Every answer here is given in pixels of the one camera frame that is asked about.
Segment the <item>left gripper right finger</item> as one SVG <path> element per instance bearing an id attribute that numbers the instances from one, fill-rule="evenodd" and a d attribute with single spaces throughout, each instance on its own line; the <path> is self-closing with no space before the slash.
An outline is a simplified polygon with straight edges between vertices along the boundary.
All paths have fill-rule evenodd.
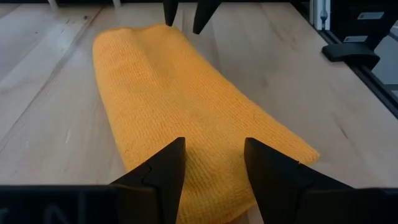
<path id="1" fill-rule="evenodd" d="M 245 139 L 244 161 L 265 224 L 321 224 L 337 205 L 327 201 L 332 192 L 352 189 L 254 138 Z"/>

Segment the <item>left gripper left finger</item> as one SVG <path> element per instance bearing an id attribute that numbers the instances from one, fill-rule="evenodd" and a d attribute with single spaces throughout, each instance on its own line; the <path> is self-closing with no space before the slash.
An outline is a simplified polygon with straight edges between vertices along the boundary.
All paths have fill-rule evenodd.
<path id="1" fill-rule="evenodd" d="M 185 177 L 185 138 L 178 137 L 111 183 L 119 224 L 176 224 Z"/>

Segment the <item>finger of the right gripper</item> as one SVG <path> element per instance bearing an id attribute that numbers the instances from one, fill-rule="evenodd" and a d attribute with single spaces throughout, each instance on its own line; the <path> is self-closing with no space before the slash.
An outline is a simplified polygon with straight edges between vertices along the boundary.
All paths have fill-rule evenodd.
<path id="1" fill-rule="evenodd" d="M 165 23 L 168 26 L 173 26 L 174 19 L 178 9 L 178 0 L 163 0 Z"/>
<path id="2" fill-rule="evenodd" d="M 221 0 L 198 0 L 193 21 L 194 34 L 200 34 L 220 4 Z"/>

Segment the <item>orange microfiber towel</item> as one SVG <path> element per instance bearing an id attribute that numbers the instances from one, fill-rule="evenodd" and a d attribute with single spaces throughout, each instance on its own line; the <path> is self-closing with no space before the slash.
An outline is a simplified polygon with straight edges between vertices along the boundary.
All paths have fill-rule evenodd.
<path id="1" fill-rule="evenodd" d="M 222 224 L 255 204 L 244 142 L 304 164 L 318 152 L 249 100 L 174 27 L 119 27 L 93 42 L 99 93 L 126 170 L 178 137 L 186 171 L 179 224 Z"/>

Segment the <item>black aluminium table frame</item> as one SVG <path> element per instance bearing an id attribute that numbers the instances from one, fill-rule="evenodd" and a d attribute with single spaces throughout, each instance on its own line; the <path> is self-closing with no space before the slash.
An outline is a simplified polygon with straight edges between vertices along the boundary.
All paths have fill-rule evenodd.
<path id="1" fill-rule="evenodd" d="M 345 44 L 328 30 L 316 31 L 327 42 L 327 45 L 322 48 L 322 54 L 331 62 L 344 62 L 347 64 L 398 119 L 398 83 L 387 84 L 373 72 L 374 67 L 379 65 L 382 59 L 381 54 L 376 52 L 377 46 L 388 36 L 395 40 L 398 40 L 398 36 L 394 35 L 390 30 L 390 33 L 382 38 L 376 48 L 370 50 L 359 43 Z"/>

